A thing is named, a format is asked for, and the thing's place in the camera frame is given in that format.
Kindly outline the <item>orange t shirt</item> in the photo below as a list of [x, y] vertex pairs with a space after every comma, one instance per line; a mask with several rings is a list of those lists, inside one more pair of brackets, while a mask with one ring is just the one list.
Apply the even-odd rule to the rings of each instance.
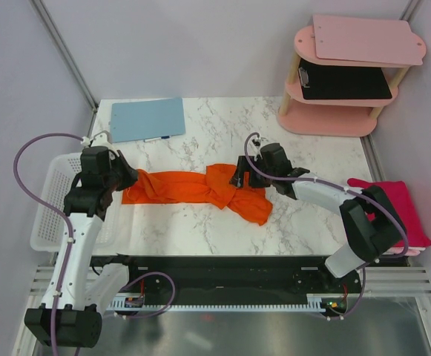
[[139, 169], [137, 182], [122, 193], [122, 204], [211, 204], [228, 208], [250, 223], [266, 224], [273, 209], [266, 190], [231, 185], [235, 171], [231, 164], [208, 165], [204, 174]]

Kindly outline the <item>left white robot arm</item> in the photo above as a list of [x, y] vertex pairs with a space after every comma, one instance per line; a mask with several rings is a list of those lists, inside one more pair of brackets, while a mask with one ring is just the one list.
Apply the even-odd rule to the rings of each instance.
[[113, 193], [131, 187], [138, 173], [110, 144], [85, 148], [80, 165], [60, 212], [65, 227], [53, 276], [40, 305], [24, 316], [26, 327], [54, 353], [60, 347], [94, 347], [113, 298], [121, 289], [134, 291], [141, 280], [136, 269], [114, 265], [88, 282], [96, 239]]

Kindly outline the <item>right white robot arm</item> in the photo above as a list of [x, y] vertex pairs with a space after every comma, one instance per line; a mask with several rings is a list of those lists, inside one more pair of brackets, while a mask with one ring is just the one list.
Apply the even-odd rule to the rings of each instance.
[[238, 157], [230, 184], [242, 188], [275, 188], [293, 200], [318, 205], [338, 215], [347, 242], [327, 257], [318, 272], [318, 285], [328, 292], [344, 283], [344, 276], [380, 259], [407, 230], [384, 189], [377, 185], [350, 188], [322, 179], [306, 168], [295, 168], [278, 143], [262, 146], [253, 141], [257, 154]]

